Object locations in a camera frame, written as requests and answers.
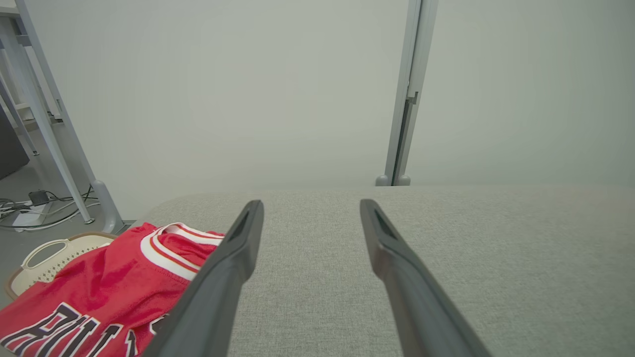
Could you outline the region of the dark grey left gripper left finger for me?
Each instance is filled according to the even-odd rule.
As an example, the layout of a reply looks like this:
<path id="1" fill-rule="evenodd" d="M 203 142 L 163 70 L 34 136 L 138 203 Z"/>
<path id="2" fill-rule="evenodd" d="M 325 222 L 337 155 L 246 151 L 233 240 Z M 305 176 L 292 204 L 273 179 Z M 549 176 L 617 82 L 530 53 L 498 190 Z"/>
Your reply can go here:
<path id="1" fill-rule="evenodd" d="M 256 267 L 263 220 L 263 202 L 248 202 L 142 357 L 227 357 L 241 289 Z"/>

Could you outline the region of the white power brick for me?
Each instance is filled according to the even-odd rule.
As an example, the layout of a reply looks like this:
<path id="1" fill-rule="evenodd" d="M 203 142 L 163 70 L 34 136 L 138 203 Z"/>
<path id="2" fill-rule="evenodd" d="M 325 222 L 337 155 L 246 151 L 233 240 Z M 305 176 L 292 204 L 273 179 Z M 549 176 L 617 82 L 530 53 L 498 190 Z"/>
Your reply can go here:
<path id="1" fill-rule="evenodd" d="M 40 212 L 26 212 L 16 215 L 11 226 L 13 227 L 25 227 L 40 226 L 44 223 L 46 215 Z"/>

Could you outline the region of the grey metal table frame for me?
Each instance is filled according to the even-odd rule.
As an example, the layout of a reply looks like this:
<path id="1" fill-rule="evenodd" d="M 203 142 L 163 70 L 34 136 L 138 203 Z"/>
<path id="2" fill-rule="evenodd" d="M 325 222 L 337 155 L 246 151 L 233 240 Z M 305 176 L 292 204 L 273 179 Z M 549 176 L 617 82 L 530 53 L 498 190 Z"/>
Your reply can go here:
<path id="1" fill-rule="evenodd" d="M 121 218 L 107 186 L 103 181 L 97 179 L 89 164 L 88 157 L 82 148 L 72 119 L 62 100 L 61 92 L 46 60 L 33 20 L 26 7 L 26 0 L 0 0 L 0 47 L 6 53 L 7 61 L 13 69 L 14 79 L 16 79 L 22 89 L 30 111 L 43 136 L 45 145 L 54 160 L 55 167 L 61 174 L 62 181 L 70 192 L 73 202 L 77 205 L 78 212 L 84 223 L 90 224 L 94 219 L 88 212 L 88 206 L 86 206 L 84 199 L 81 197 L 81 192 L 71 174 L 61 145 L 54 134 L 50 116 L 45 109 L 47 102 L 45 97 L 41 95 L 37 73 L 25 47 L 31 47 L 34 52 L 36 63 L 42 72 L 45 85 L 51 93 L 53 104 L 61 114 L 65 124 L 68 146 L 74 150 L 75 155 L 78 157 L 88 179 L 89 187 L 93 188 L 97 194 L 105 219 L 102 231 L 105 233 L 122 231 L 127 222 Z"/>

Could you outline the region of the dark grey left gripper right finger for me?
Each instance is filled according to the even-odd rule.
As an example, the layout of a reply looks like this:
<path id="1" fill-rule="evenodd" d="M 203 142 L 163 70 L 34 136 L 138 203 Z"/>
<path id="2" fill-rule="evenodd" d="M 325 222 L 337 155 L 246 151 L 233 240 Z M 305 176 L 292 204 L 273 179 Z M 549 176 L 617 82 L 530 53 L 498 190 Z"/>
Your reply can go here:
<path id="1" fill-rule="evenodd" d="M 404 357 L 492 357 L 372 199 L 359 203 L 372 270 L 384 284 Z"/>

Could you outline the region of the cream plastic laundry basket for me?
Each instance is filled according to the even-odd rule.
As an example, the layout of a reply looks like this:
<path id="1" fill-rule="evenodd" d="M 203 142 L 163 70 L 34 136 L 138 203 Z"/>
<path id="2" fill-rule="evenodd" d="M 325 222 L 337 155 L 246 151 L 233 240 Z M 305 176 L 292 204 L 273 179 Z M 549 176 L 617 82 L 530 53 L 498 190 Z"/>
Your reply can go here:
<path id="1" fill-rule="evenodd" d="M 75 258 L 108 246 L 116 238 L 116 235 L 103 232 L 86 232 L 44 242 L 28 253 L 4 284 L 4 291 L 11 300 L 16 300 L 35 283 L 52 282 L 57 273 Z"/>

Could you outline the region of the dark cabinet panel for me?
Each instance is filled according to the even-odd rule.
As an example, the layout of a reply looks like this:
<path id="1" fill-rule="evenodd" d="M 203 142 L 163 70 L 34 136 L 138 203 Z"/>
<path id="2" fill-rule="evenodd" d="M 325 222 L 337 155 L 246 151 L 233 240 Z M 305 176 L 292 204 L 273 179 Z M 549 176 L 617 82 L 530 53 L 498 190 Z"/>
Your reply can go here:
<path id="1" fill-rule="evenodd" d="M 0 180 L 29 163 L 30 159 L 0 105 Z"/>

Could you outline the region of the red Bulls basketball jersey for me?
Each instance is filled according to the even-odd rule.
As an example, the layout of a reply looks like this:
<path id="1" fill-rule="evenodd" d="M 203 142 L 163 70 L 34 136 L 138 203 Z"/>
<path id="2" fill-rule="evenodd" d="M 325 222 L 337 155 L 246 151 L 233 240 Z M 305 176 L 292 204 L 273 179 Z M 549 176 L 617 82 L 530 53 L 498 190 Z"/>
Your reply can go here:
<path id="1" fill-rule="evenodd" d="M 0 310 L 17 357 L 140 357 L 222 233 L 145 223 L 71 260 Z"/>

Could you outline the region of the grey metal partition post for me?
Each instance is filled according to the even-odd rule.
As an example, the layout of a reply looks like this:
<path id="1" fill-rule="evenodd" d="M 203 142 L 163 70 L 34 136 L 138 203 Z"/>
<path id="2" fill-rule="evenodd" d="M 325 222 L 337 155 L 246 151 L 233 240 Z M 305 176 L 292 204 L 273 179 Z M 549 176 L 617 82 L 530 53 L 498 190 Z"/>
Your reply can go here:
<path id="1" fill-rule="evenodd" d="M 408 0 L 406 27 L 384 173 L 376 186 L 408 186 L 411 140 L 422 99 L 440 0 Z"/>

